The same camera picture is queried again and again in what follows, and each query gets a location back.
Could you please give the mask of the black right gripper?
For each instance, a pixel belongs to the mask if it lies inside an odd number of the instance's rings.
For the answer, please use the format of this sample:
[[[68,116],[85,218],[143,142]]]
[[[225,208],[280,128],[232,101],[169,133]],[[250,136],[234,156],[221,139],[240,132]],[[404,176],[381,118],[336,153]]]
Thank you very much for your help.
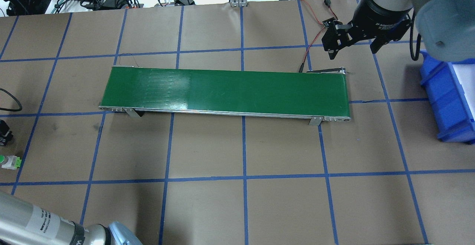
[[[363,40],[370,40],[370,50],[376,54],[382,46],[390,41],[399,41],[412,26],[409,17],[403,18],[395,24],[381,24],[369,20],[365,23],[352,19],[349,24],[343,24],[336,18],[323,21],[326,32],[322,37],[324,50],[329,59],[334,60],[338,52],[348,46]]]

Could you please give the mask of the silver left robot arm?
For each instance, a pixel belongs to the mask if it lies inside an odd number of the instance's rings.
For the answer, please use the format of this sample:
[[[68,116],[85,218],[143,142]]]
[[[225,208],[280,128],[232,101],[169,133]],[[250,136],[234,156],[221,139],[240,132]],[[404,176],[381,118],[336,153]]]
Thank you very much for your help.
[[[2,245],[141,245],[120,222],[88,227],[39,206],[1,192],[0,240]]]

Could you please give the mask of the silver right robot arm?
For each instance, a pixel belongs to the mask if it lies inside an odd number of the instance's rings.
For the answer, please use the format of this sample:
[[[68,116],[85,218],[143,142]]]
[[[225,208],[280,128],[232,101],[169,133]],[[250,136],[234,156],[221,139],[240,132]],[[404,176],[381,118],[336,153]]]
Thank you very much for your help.
[[[430,56],[439,61],[474,58],[475,0],[360,0],[347,24],[329,23],[322,37],[329,58],[363,40],[371,40],[377,53],[390,41],[399,41],[407,31],[412,59],[417,60],[423,42]]]

